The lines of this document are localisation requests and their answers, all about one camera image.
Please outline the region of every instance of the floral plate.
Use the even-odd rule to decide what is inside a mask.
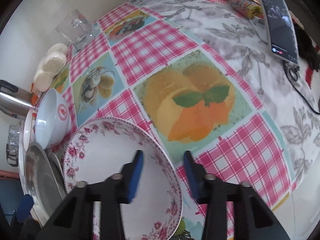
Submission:
[[[131,162],[136,150],[144,165],[136,198],[122,204],[126,239],[167,240],[177,229],[182,197],[177,175],[161,147],[141,128],[123,119],[89,121],[75,133],[64,158],[64,180],[69,193],[77,181],[104,181]],[[93,237],[100,235],[100,208],[95,203]]]

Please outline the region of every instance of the screw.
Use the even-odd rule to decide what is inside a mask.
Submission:
[[[112,175],[112,179],[122,179],[122,174],[121,173],[115,173]]]
[[[88,183],[86,181],[78,181],[76,187],[85,187],[87,184]]]
[[[251,184],[250,184],[250,182],[248,182],[248,181],[243,181],[243,182],[241,182],[241,186],[242,186],[242,187],[250,187]]]
[[[205,176],[204,176],[205,179],[207,180],[215,180],[217,177],[214,176],[213,174],[211,173],[207,173]]]

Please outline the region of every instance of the smartphone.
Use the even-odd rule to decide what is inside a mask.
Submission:
[[[298,65],[298,43],[293,22],[284,0],[259,0],[265,19],[268,45],[272,53]]]

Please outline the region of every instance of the white bowl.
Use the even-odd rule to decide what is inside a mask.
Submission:
[[[78,181],[97,183],[120,172],[125,163],[132,161],[136,150],[143,151],[144,161],[136,197],[130,205],[121,205],[125,238],[167,240],[181,219],[179,180],[158,143],[136,125],[107,117],[81,126],[70,140],[64,157],[67,192]],[[95,237],[100,231],[99,206],[95,203]]]
[[[24,129],[23,129],[23,147],[25,151],[28,150],[29,144],[34,142],[36,139],[36,135],[35,135],[36,118],[37,118],[37,112],[33,109],[30,109],[27,114],[26,121],[24,123]]]
[[[70,130],[71,120],[65,99],[50,89],[41,101],[36,119],[36,142],[43,149],[60,143]]]

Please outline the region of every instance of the gray floral pattern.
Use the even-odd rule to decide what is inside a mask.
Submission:
[[[320,150],[320,120],[292,88],[281,61],[260,41],[253,25],[227,4],[205,0],[175,0],[143,3],[131,0],[176,22],[198,36],[237,71],[257,93],[280,127],[299,184]],[[300,59],[299,64],[307,65]],[[318,109],[303,78],[295,87]]]

